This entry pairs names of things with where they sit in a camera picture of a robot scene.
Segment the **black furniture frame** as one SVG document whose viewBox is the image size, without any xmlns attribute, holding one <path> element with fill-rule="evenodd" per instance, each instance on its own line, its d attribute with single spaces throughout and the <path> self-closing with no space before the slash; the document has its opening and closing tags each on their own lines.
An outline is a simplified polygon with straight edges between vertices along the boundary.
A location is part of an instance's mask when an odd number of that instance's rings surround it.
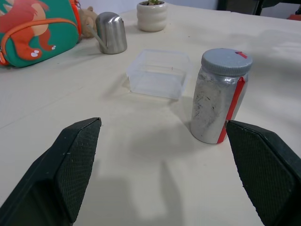
<svg viewBox="0 0 301 226">
<path fill-rule="evenodd" d="M 217 10 L 288 19 L 301 15 L 301 0 L 218 0 Z"/>
</svg>

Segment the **green potted plant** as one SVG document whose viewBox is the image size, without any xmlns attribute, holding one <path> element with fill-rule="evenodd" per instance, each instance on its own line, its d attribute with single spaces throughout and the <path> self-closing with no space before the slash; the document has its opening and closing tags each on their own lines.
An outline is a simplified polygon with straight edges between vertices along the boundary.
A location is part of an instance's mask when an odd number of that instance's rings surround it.
<svg viewBox="0 0 301 226">
<path fill-rule="evenodd" d="M 143 2 L 140 2 L 140 5 L 144 5 L 144 6 L 155 6 L 155 5 L 161 5 L 164 4 L 164 1 L 160 1 L 160 0 L 146 0 Z"/>
</svg>

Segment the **white ribbed plant pot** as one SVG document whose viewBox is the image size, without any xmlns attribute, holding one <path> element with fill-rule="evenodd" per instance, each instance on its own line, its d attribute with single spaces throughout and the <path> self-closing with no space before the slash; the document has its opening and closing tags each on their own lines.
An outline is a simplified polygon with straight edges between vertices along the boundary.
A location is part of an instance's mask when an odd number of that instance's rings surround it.
<svg viewBox="0 0 301 226">
<path fill-rule="evenodd" d="M 144 6 L 139 3 L 137 9 L 137 26 L 144 32 L 159 32 L 167 24 L 167 4 Z"/>
</svg>

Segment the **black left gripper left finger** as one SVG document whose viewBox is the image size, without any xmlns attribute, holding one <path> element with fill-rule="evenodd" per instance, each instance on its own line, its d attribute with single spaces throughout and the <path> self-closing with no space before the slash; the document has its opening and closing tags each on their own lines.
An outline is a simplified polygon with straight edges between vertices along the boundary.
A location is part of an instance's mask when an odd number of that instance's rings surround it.
<svg viewBox="0 0 301 226">
<path fill-rule="evenodd" d="M 0 226 L 73 226 L 95 160 L 99 117 L 64 128 L 0 207 Z"/>
</svg>

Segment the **silver can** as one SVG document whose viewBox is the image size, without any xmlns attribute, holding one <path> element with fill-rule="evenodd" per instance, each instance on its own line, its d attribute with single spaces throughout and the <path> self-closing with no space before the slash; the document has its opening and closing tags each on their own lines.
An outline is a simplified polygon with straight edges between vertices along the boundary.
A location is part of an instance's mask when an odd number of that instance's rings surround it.
<svg viewBox="0 0 301 226">
<path fill-rule="evenodd" d="M 224 76 L 201 67 L 195 86 L 190 131 L 207 144 L 222 143 L 225 124 L 235 119 L 248 84 L 248 74 Z"/>
</svg>

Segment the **clear plastic tray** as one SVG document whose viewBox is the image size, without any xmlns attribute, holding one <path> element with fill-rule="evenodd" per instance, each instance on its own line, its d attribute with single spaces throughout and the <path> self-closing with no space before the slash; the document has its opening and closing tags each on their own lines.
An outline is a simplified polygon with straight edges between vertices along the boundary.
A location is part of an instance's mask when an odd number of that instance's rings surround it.
<svg viewBox="0 0 301 226">
<path fill-rule="evenodd" d="M 126 70 L 133 93 L 178 100 L 192 75 L 186 53 L 144 49 Z"/>
</svg>

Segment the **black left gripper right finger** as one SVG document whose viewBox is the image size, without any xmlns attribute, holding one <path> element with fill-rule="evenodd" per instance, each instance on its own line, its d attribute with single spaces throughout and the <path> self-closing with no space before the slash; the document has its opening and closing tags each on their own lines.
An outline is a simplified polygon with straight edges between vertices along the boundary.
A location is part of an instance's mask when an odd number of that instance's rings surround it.
<svg viewBox="0 0 301 226">
<path fill-rule="evenodd" d="M 301 158 L 273 131 L 228 121 L 240 180 L 264 226 L 301 226 Z"/>
</svg>

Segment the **stainless steel watering can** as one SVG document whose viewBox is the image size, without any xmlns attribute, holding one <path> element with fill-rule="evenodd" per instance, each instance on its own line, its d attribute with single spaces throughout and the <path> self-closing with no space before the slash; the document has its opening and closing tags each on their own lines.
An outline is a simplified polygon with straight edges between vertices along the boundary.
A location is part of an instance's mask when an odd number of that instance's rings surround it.
<svg viewBox="0 0 301 226">
<path fill-rule="evenodd" d="M 89 24 L 87 29 L 99 43 L 103 54 L 119 54 L 127 49 L 127 39 L 123 19 L 116 13 L 103 12 L 96 17 L 96 32 Z"/>
</svg>

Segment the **brown plush bear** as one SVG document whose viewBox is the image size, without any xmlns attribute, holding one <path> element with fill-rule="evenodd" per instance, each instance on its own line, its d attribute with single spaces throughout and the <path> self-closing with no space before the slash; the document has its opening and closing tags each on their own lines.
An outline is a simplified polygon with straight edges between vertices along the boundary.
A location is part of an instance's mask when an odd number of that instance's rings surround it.
<svg viewBox="0 0 301 226">
<path fill-rule="evenodd" d="M 88 8 L 80 8 L 79 9 L 79 18 L 80 18 L 80 24 L 81 24 L 81 34 L 83 38 L 90 39 L 94 36 L 92 35 L 91 31 L 88 29 L 87 25 L 90 25 L 95 32 L 97 32 L 96 29 L 96 18 L 97 14 L 94 12 L 94 8 L 92 6 L 89 6 Z"/>
</svg>

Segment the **small white object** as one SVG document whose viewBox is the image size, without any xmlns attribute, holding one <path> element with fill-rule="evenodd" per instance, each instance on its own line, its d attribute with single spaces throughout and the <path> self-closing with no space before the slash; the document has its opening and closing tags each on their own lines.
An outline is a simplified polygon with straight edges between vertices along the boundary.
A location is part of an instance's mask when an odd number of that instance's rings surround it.
<svg viewBox="0 0 301 226">
<path fill-rule="evenodd" d="M 229 48 L 207 50 L 201 58 L 201 67 L 207 72 L 231 77 L 247 74 L 252 63 L 248 54 Z"/>
</svg>

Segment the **teal dinosaur backpack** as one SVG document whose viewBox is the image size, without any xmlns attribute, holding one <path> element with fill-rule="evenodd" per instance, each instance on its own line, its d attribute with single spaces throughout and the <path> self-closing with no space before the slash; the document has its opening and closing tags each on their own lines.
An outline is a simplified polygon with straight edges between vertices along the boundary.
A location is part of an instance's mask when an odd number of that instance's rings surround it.
<svg viewBox="0 0 301 226">
<path fill-rule="evenodd" d="M 26 67 L 76 46 L 78 0 L 0 0 L 0 65 Z"/>
</svg>

